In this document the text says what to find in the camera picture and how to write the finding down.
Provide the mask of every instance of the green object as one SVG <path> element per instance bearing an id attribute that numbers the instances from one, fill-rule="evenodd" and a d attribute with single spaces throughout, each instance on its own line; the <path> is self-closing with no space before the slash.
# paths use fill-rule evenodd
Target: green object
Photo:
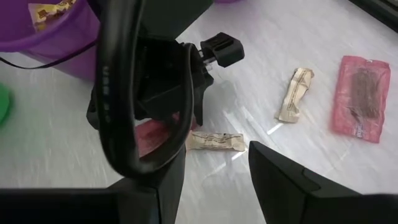
<path id="1" fill-rule="evenodd" d="M 0 123 L 6 117 L 10 106 L 10 91 L 0 83 Z"/>

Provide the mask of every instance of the beige wrapper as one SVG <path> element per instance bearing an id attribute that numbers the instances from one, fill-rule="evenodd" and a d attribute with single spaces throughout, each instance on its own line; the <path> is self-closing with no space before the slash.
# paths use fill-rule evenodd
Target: beige wrapper
<path id="1" fill-rule="evenodd" d="M 284 102 L 276 119 L 287 123 L 296 123 L 299 120 L 300 110 L 297 107 L 305 92 L 310 88 L 314 74 L 311 69 L 297 68 L 287 90 Z"/>
<path id="2" fill-rule="evenodd" d="M 235 150 L 244 151 L 243 134 L 218 134 L 191 131 L 185 141 L 187 150 Z"/>

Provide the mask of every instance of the pink candy package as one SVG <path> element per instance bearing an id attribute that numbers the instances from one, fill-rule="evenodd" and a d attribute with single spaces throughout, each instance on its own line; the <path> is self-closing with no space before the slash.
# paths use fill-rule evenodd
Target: pink candy package
<path id="1" fill-rule="evenodd" d="M 332 130 L 379 143 L 390 76 L 386 62 L 344 56 L 335 93 Z"/>

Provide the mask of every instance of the purple container rim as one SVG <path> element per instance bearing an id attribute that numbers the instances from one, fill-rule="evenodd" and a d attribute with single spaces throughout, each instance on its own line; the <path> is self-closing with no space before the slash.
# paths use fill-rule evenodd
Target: purple container rim
<path id="1" fill-rule="evenodd" d="M 0 42 L 0 52 L 21 52 L 45 41 L 51 37 L 52 34 L 67 25 L 70 17 L 75 17 L 83 9 L 82 5 L 84 1 L 85 0 L 76 0 L 76 3 L 67 13 L 43 31 L 22 39 Z"/>

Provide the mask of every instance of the white tabletop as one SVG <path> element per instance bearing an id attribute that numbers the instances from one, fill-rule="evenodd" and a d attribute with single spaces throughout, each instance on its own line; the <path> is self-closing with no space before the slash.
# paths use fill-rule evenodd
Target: white tabletop
<path id="1" fill-rule="evenodd" d="M 199 45 L 219 32 L 241 40 L 246 58 L 226 69 L 213 65 L 201 130 L 243 133 L 247 145 L 260 141 L 363 194 L 398 194 L 398 34 L 345 0 L 245 0 L 212 6 L 178 40 Z M 380 144 L 329 129 L 344 55 L 390 63 Z M 280 125 L 274 114 L 297 67 L 311 68 L 315 78 L 299 122 Z M 92 84 L 52 69 L 0 64 L 0 72 L 14 95 L 0 127 L 0 187 L 105 187 L 121 178 L 86 121 Z M 188 152 L 177 223 L 265 223 L 248 154 Z"/>

